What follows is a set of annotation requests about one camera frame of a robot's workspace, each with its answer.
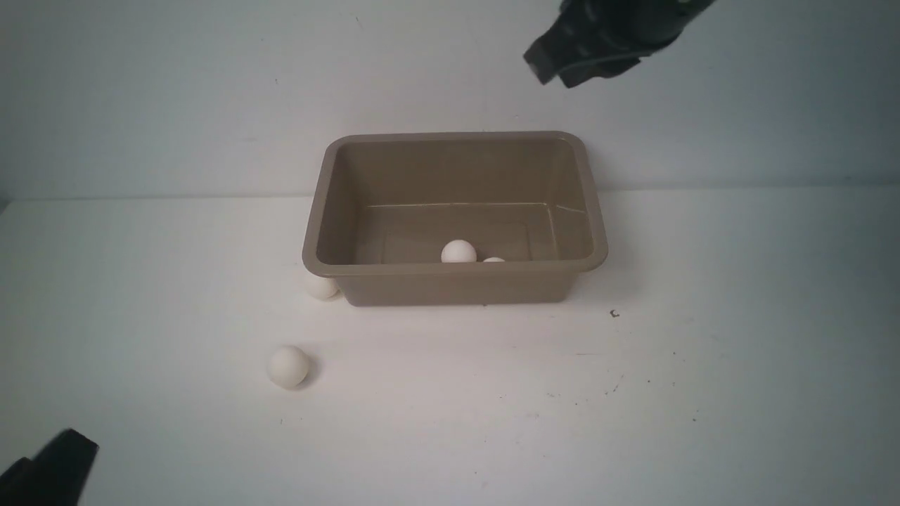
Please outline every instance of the tan plastic bin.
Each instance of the tan plastic bin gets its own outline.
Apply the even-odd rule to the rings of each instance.
[[[453,239],[506,262],[442,264]],[[359,135],[325,152],[303,263],[354,306],[549,303],[607,252],[571,134]]]

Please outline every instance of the plastic bin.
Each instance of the plastic bin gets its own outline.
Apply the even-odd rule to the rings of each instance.
[[[506,262],[442,264],[453,239]],[[549,303],[607,253],[571,134],[358,135],[325,153],[303,263],[354,306]]]

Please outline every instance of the white ball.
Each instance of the white ball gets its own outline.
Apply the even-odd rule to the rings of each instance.
[[[338,282],[327,277],[318,277],[309,271],[303,278],[303,287],[306,288],[307,294],[320,301],[326,301],[338,292]]]
[[[272,383],[293,388],[310,372],[310,358],[295,346],[282,346],[269,358],[266,372]]]
[[[441,251],[441,261],[445,264],[458,264],[461,262],[476,262],[478,254],[475,247],[469,241],[457,239],[451,240]]]

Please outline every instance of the white backdrop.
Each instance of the white backdrop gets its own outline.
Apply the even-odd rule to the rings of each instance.
[[[900,3],[719,0],[573,90],[555,0],[0,0],[0,192],[307,194],[343,135],[570,131],[606,188],[900,182]]]

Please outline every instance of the white table surface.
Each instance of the white table surface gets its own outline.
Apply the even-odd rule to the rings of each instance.
[[[565,303],[361,309],[302,291],[307,198],[12,203],[0,467],[73,427],[91,505],[897,504],[900,188],[601,205]]]

